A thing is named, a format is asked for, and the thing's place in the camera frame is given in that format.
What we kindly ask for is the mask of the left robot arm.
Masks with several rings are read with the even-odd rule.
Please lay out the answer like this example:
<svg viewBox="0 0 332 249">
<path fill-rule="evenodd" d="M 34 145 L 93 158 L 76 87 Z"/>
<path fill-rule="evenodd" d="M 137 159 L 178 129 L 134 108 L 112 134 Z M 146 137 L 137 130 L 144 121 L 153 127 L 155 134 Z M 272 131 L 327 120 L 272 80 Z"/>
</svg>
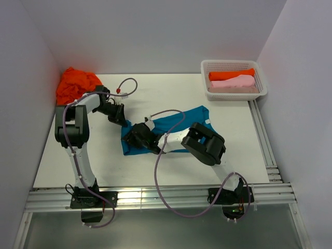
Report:
<svg viewBox="0 0 332 249">
<path fill-rule="evenodd" d="M 96 86 L 94 91 L 84 93 L 80 99 L 56 107 L 55 139 L 65 148 L 75 174 L 72 201 L 88 207 L 95 207 L 105 200 L 100 194 L 88 157 L 88 114 L 99 112 L 106 115 L 111 123 L 121 127 L 128 126 L 124 105 L 110 103 L 108 100 L 111 96 L 125 97 L 127 94 L 112 94 L 105 86 L 100 85 Z"/>
</svg>

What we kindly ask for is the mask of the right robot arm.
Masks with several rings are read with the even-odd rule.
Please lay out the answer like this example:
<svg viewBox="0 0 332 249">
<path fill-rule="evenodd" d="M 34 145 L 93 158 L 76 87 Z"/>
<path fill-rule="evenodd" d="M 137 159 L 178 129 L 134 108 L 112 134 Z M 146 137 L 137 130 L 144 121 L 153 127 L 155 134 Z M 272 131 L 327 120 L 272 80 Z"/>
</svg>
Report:
<svg viewBox="0 0 332 249">
<path fill-rule="evenodd" d="M 189 128 L 170 133 L 153 133 L 152 121 L 135 124 L 121 140 L 135 149 L 147 149 L 156 155 L 187 150 L 201 163 L 211 166 L 220 181 L 221 194 L 230 202 L 242 197 L 243 180 L 227 164 L 225 139 L 208 127 L 194 122 Z"/>
</svg>

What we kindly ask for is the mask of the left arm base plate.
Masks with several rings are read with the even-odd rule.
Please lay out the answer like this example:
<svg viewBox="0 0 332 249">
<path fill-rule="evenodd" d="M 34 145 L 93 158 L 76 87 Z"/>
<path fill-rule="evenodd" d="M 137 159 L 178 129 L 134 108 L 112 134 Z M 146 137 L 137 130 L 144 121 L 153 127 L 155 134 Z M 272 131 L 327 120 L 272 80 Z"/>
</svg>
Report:
<svg viewBox="0 0 332 249">
<path fill-rule="evenodd" d="M 106 199 L 108 202 L 92 195 L 89 192 L 73 194 L 70 208 L 71 209 L 92 209 L 92 208 L 112 208 L 117 206 L 117 191 L 102 191 L 98 195 Z"/>
</svg>

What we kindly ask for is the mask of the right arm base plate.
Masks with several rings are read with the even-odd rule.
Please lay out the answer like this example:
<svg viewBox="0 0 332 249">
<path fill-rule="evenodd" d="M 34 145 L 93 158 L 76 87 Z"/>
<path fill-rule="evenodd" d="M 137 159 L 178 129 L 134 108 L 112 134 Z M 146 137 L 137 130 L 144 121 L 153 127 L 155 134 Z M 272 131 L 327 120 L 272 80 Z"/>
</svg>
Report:
<svg viewBox="0 0 332 249">
<path fill-rule="evenodd" d="M 212 203 L 219 191 L 219 188 L 209 188 L 207 201 Z M 253 203 L 255 201 L 252 188 L 249 188 L 250 195 L 248 194 L 247 188 L 242 188 L 239 193 L 222 189 L 219 196 L 216 199 L 216 205 L 233 205 L 243 203 Z"/>
</svg>

